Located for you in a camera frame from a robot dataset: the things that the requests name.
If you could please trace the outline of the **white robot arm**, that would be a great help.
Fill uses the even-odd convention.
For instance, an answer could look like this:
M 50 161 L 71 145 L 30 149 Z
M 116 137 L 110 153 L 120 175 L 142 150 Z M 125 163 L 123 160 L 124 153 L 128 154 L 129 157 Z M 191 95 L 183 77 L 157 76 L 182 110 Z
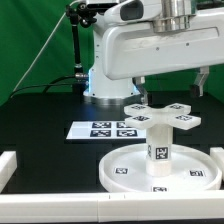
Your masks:
M 144 77 L 198 70 L 203 94 L 209 67 L 224 64 L 224 2 L 86 0 L 94 18 L 94 65 L 85 98 L 98 104 L 149 101 Z

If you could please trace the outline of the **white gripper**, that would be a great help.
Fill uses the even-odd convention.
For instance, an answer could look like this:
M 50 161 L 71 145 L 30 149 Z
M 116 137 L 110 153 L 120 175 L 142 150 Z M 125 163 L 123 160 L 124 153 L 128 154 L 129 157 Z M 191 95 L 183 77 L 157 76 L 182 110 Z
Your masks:
M 143 105 L 148 104 L 148 92 L 145 78 L 139 76 L 197 67 L 190 93 L 202 97 L 208 66 L 224 63 L 224 16 L 196 16 L 190 28 L 181 32 L 157 34 L 149 23 L 110 28 L 103 35 L 102 57 L 108 78 L 135 77 L 132 81 Z

